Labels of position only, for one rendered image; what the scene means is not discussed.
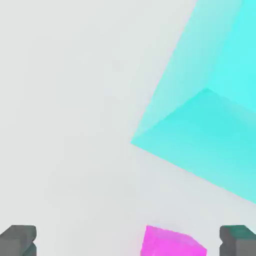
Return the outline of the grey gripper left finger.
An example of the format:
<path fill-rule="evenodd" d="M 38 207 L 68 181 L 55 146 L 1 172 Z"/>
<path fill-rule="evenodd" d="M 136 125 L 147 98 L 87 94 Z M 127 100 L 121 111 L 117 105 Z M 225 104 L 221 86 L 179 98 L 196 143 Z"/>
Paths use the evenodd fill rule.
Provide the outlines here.
<path fill-rule="evenodd" d="M 34 225 L 11 225 L 0 234 L 0 256 L 37 256 Z"/>

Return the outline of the small magenta cube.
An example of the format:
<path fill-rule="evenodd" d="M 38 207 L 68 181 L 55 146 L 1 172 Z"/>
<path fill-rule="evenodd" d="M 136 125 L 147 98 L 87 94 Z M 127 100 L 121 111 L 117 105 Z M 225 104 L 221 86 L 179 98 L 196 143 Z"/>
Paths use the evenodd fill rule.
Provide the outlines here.
<path fill-rule="evenodd" d="M 148 225 L 140 256 L 207 256 L 207 249 L 187 234 Z"/>

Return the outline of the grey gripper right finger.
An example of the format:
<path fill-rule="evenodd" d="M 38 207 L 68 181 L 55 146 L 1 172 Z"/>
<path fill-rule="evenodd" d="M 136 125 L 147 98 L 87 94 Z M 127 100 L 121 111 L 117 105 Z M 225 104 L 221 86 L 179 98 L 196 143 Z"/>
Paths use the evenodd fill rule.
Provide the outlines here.
<path fill-rule="evenodd" d="M 256 256 L 256 234 L 245 225 L 222 225 L 219 256 Z"/>

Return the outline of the large cyan box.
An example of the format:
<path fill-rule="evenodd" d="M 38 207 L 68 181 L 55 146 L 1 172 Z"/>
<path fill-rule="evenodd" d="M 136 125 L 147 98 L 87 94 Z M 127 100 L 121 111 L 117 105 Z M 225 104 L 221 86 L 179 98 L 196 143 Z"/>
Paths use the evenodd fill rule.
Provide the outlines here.
<path fill-rule="evenodd" d="M 197 0 L 131 142 L 256 204 L 256 0 Z"/>

